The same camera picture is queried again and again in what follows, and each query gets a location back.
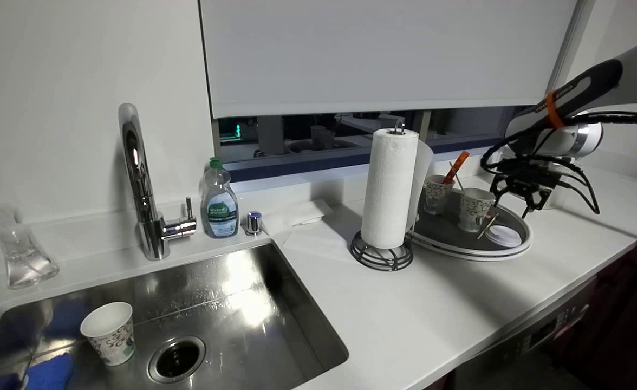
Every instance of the paper towel roll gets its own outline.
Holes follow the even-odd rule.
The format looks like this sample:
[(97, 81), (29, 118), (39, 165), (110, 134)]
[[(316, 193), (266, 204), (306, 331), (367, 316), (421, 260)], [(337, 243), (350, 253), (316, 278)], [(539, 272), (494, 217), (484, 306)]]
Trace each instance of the paper towel roll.
[(396, 134), (388, 129), (372, 137), (362, 239), (377, 250), (404, 246), (417, 153), (417, 132)]

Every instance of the white cabinet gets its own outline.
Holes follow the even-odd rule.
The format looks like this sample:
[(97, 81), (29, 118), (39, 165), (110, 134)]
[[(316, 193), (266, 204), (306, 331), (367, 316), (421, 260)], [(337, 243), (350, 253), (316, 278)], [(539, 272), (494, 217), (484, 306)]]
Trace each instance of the white cabinet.
[(214, 118), (535, 104), (576, 0), (202, 0)]

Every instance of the paper towel holder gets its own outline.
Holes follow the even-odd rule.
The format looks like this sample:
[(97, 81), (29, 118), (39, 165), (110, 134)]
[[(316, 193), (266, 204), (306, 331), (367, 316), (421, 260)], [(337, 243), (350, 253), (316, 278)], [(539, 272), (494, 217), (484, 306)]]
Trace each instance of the paper towel holder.
[(395, 250), (377, 250), (368, 246), (358, 233), (350, 243), (350, 253), (368, 270), (376, 272), (402, 272), (411, 265), (411, 247), (404, 240), (402, 247)]

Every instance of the blue dish soap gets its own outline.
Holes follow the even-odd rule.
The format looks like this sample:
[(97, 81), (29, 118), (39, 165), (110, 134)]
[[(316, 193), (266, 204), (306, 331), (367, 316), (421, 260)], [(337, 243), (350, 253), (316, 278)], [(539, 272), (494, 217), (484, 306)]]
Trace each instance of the blue dish soap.
[(239, 204), (229, 180), (224, 163), (210, 159), (202, 180), (202, 226), (213, 239), (234, 236), (239, 231)]

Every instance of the white wall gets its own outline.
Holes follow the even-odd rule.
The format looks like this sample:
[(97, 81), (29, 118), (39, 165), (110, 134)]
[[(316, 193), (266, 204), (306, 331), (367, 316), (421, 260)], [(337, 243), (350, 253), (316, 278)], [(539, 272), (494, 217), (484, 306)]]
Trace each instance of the white wall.
[[(637, 45), (637, 0), (582, 0), (556, 85), (632, 45)], [(637, 126), (608, 126), (601, 150), (584, 165), (637, 178)]]
[(197, 0), (0, 0), (0, 201), (27, 221), (124, 208), (124, 102), (156, 201), (197, 195), (213, 155)]

